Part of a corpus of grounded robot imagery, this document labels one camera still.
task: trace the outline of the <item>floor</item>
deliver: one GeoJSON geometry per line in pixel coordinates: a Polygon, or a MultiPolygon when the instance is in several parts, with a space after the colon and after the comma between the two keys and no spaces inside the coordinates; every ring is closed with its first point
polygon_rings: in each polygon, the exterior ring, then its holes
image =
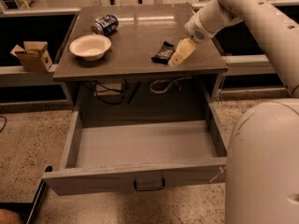
{"type": "MultiPolygon", "coordinates": [[[[31,6],[90,5],[90,0],[36,0],[31,6]]],[[[224,91],[221,102],[214,105],[227,139],[248,109],[284,97],[288,94],[282,89],[224,91]]],[[[1,105],[0,115],[7,117],[7,125],[0,132],[0,201],[31,202],[46,167],[59,170],[72,111],[57,103],[14,104],[1,105]]],[[[35,223],[221,224],[224,214],[225,184],[67,197],[48,189],[35,223]]]]}

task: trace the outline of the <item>tabletop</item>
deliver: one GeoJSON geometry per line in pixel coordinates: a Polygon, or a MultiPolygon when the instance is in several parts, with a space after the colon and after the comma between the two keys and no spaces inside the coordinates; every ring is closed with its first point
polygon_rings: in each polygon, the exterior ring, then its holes
{"type": "Polygon", "coordinates": [[[227,65],[212,41],[196,44],[195,52],[178,67],[151,60],[164,41],[176,46],[187,36],[184,25],[193,15],[190,4],[131,5],[83,7],[66,43],[53,75],[57,81],[84,81],[101,78],[148,77],[218,74],[227,65]],[[76,57],[69,51],[75,39],[92,34],[95,19],[107,14],[119,20],[116,32],[109,35],[111,48],[93,62],[76,57]]]}

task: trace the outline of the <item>bowl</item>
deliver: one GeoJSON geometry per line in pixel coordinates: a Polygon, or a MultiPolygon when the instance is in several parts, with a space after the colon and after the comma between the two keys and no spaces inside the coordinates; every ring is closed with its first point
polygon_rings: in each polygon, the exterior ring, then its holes
{"type": "Polygon", "coordinates": [[[103,35],[85,35],[73,41],[70,51],[86,61],[96,61],[111,47],[111,41],[103,35]]]}

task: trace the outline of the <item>small brown box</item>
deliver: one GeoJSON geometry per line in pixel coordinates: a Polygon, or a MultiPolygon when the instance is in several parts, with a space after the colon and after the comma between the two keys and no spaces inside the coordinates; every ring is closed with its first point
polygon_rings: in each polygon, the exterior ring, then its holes
{"type": "Polygon", "coordinates": [[[25,71],[48,72],[52,59],[47,47],[47,42],[24,41],[24,49],[16,45],[10,53],[20,60],[25,71]]]}

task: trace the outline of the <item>blue can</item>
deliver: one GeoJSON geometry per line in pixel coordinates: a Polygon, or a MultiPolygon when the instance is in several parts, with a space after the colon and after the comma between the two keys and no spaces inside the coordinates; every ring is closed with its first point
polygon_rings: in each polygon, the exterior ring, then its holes
{"type": "Polygon", "coordinates": [[[119,26],[119,20],[114,15],[108,14],[103,18],[96,19],[92,30],[98,35],[110,35],[119,26]]]}

